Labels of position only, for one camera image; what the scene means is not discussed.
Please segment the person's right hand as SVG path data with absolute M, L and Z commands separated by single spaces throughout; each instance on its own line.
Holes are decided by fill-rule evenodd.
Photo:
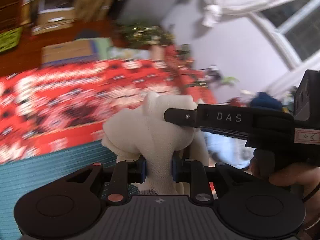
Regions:
M 319 167 L 304 163 L 291 164 L 279 171 L 275 170 L 274 154 L 255 150 L 250 161 L 251 172 L 277 186 L 302 185 L 303 202 L 319 202 Z

